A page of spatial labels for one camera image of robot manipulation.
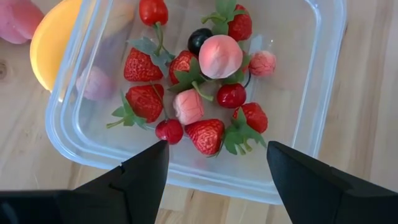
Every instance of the strawberry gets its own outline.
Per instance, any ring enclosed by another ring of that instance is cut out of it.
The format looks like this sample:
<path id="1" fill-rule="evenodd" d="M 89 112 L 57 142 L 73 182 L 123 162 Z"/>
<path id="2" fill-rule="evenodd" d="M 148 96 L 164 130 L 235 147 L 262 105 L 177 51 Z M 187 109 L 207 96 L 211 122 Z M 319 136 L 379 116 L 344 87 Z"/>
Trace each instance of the strawberry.
<path id="1" fill-rule="evenodd" d="M 124 78 L 130 82 L 149 82 L 160 80 L 163 73 L 152 63 L 150 56 L 132 48 L 124 66 Z"/>
<path id="2" fill-rule="evenodd" d="M 172 60 L 172 63 L 170 64 L 169 68 L 169 76 L 170 76 L 170 81 L 172 82 L 173 85 L 179 83 L 177 77 L 174 74 L 174 71 L 189 72 L 191 67 L 190 62 L 193 57 L 197 59 L 197 56 L 194 55 L 193 53 L 187 50 L 183 50 L 174 60 Z"/>
<path id="3" fill-rule="evenodd" d="M 160 97 L 164 96 L 163 86 L 154 85 Z M 152 123 L 160 116 L 163 105 L 152 85 L 134 86 L 126 93 L 126 99 L 132 110 L 140 117 Z"/>
<path id="4" fill-rule="evenodd" d="M 213 35 L 228 35 L 236 41 L 247 40 L 252 34 L 252 20 L 246 10 L 236 1 L 216 0 L 216 12 L 201 19 L 204 24 L 211 20 Z"/>
<path id="5" fill-rule="evenodd" d="M 224 123 L 218 119 L 197 121 L 186 125 L 185 132 L 202 154 L 212 156 L 220 150 Z"/>
<path id="6" fill-rule="evenodd" d="M 252 34 L 252 20 L 248 10 L 240 4 L 235 7 L 236 10 L 244 10 L 245 14 L 236 15 L 234 20 L 228 23 L 228 35 L 236 41 L 247 40 Z"/>
<path id="7" fill-rule="evenodd" d="M 265 112 L 261 109 L 258 103 L 246 103 L 242 105 L 244 116 L 247 119 L 247 124 L 257 131 L 263 133 L 268 128 L 268 118 Z M 233 118 L 238 116 L 238 109 L 235 109 Z"/>

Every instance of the plastic bin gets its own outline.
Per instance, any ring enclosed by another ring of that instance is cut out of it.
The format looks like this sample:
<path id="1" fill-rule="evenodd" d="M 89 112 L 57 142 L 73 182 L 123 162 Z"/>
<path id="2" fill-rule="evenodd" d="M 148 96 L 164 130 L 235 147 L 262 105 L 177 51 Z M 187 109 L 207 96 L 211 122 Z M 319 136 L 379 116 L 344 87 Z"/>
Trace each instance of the plastic bin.
<path id="1" fill-rule="evenodd" d="M 213 12 L 215 4 L 214 0 L 166 3 L 169 21 L 164 27 L 165 46 L 178 54 L 186 48 L 189 35 L 202 27 L 201 16 Z M 345 1 L 252 0 L 241 4 L 253 19 L 255 40 L 248 45 L 269 49 L 277 57 L 274 76 L 257 79 L 248 98 L 258 102 L 268 115 L 264 138 L 317 157 L 345 29 Z M 46 111 L 46 130 L 52 144 L 80 164 L 111 169 L 158 141 L 151 129 L 105 128 L 106 123 L 114 121 L 112 111 L 121 105 L 118 89 L 126 92 L 131 86 L 123 78 L 124 61 L 131 48 L 126 40 L 142 35 L 155 37 L 141 22 L 137 5 L 138 0 L 83 1 L 81 5 Z M 76 79 L 83 75 L 85 85 L 89 77 L 83 71 L 92 66 L 100 67 L 116 82 L 111 99 L 87 100 L 76 90 Z M 170 93 L 165 95 L 166 104 L 171 99 Z M 207 117 L 224 115 L 207 113 Z M 171 148 L 168 183 L 281 203 L 266 151 L 260 146 L 245 156 L 234 156 L 223 149 L 218 157 L 206 158 L 183 138 Z"/>

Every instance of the red fruit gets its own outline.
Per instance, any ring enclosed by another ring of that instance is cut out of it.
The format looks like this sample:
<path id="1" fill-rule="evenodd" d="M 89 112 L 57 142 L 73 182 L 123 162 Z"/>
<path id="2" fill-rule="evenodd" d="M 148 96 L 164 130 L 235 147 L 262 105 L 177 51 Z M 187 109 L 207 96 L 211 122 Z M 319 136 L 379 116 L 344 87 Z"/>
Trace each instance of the red fruit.
<path id="1" fill-rule="evenodd" d="M 235 119 L 238 116 L 238 109 L 235 110 L 233 115 Z M 246 122 L 252 129 L 260 134 L 267 130 L 268 118 L 258 103 L 246 103 L 242 105 L 242 109 L 247 120 Z"/>
<path id="2" fill-rule="evenodd" d="M 224 108 L 237 108 L 246 101 L 246 91 L 239 83 L 223 85 L 217 92 L 217 102 Z"/>
<path id="3" fill-rule="evenodd" d="M 236 15 L 234 20 L 228 23 L 228 35 L 236 41 L 247 40 L 252 34 L 252 20 L 242 5 L 237 4 L 235 10 L 245 10 L 246 14 Z"/>
<path id="4" fill-rule="evenodd" d="M 157 92 L 164 96 L 163 86 L 154 84 Z M 126 93 L 127 102 L 137 116 L 145 118 L 147 123 L 152 123 L 160 116 L 163 105 L 152 85 L 134 86 Z"/>
<path id="5" fill-rule="evenodd" d="M 163 73 L 150 56 L 132 48 L 124 65 L 124 78 L 130 82 L 149 82 L 162 79 Z"/>
<path id="6" fill-rule="evenodd" d="M 190 62 L 192 57 L 197 58 L 193 53 L 183 50 L 180 54 L 172 61 L 169 68 L 169 77 L 173 85 L 178 83 L 178 79 L 174 74 L 174 71 L 189 72 Z"/>
<path id="7" fill-rule="evenodd" d="M 169 11 L 161 0 L 141 0 L 139 2 L 139 17 L 147 26 L 153 26 L 156 22 L 164 25 L 169 19 Z"/>
<path id="8" fill-rule="evenodd" d="M 155 129 L 155 134 L 159 139 L 167 140 L 169 144 L 177 144 L 183 135 L 181 123 L 176 119 L 167 119 L 160 122 Z"/>
<path id="9" fill-rule="evenodd" d="M 220 150 L 224 123 L 218 119 L 197 121 L 186 125 L 185 132 L 202 154 L 211 156 Z"/>

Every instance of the green stem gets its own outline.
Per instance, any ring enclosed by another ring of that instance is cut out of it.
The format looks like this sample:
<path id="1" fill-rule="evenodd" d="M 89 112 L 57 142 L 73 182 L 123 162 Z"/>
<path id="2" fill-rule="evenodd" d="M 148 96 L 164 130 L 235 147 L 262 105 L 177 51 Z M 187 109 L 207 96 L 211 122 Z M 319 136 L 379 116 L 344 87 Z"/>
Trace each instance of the green stem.
<path id="1" fill-rule="evenodd" d="M 126 120 L 126 118 L 127 118 L 127 116 L 125 116 L 124 118 L 120 119 L 120 120 L 117 121 L 117 122 L 113 122 L 113 123 L 106 124 L 106 128 L 113 128 L 113 127 L 115 127 L 116 125 L 123 123 L 123 122 Z"/>
<path id="2" fill-rule="evenodd" d="M 167 115 L 167 112 L 166 112 L 166 107 L 164 107 L 164 104 L 163 104 L 163 99 L 162 99 L 162 97 L 160 96 L 159 92 L 158 92 L 157 89 L 155 88 L 155 85 L 154 85 L 152 82 L 150 82 L 150 84 L 152 85 L 152 88 L 155 90 L 156 95 L 159 97 L 160 102 L 162 103 L 165 118 L 166 118 L 166 119 L 169 119 L 169 116 Z"/>
<path id="3" fill-rule="evenodd" d="M 221 16 L 221 15 L 218 15 L 218 14 L 211 14 L 211 15 L 202 17 L 201 23 L 202 23 L 202 24 L 205 24 L 209 19 L 217 19 L 217 20 L 219 20 L 220 22 L 224 22 L 224 21 L 226 20 L 226 18 L 223 17 L 223 16 Z"/>
<path id="4" fill-rule="evenodd" d="M 213 101 L 213 100 L 214 100 L 214 97 L 213 97 L 213 96 L 205 95 L 205 94 L 203 94 L 203 93 L 200 91 L 199 86 L 198 86 L 198 83 L 197 83 L 196 81 L 193 81 L 193 82 L 192 82 L 192 86 L 196 89 L 196 91 L 199 93 L 199 95 L 200 95 L 201 97 L 203 97 L 204 99 L 206 99 L 206 100 L 208 100 L 208 101 Z"/>
<path id="5" fill-rule="evenodd" d="M 239 149 L 239 152 L 241 153 L 242 156 L 246 155 L 246 152 L 244 151 L 244 149 L 242 148 L 241 145 L 238 145 L 238 149 Z"/>
<path id="6" fill-rule="evenodd" d="M 248 140 L 246 138 L 243 139 L 243 146 L 248 152 L 251 152 L 253 150 L 253 148 L 248 144 Z"/>
<path id="7" fill-rule="evenodd" d="M 163 47 L 163 32 L 162 32 L 162 28 L 160 26 L 160 22 L 156 22 L 154 25 L 154 29 L 155 29 L 155 33 L 157 36 L 157 40 L 159 41 L 159 44 L 155 50 L 155 55 L 159 56 L 160 55 L 160 50 L 162 50 Z"/>

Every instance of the wooden surface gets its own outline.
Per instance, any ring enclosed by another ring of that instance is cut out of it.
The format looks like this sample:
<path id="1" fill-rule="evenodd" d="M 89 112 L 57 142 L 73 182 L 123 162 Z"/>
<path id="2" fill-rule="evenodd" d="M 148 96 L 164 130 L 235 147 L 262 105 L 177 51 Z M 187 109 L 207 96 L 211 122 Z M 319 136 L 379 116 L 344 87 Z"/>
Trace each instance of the wooden surface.
<path id="1" fill-rule="evenodd" d="M 48 11 L 57 0 L 36 0 Z M 320 159 L 398 190 L 398 1 L 348 0 Z M 63 158 L 47 139 L 49 93 L 28 45 L 0 40 L 0 189 L 74 188 L 102 174 Z M 157 223 L 290 223 L 283 206 L 167 186 Z"/>

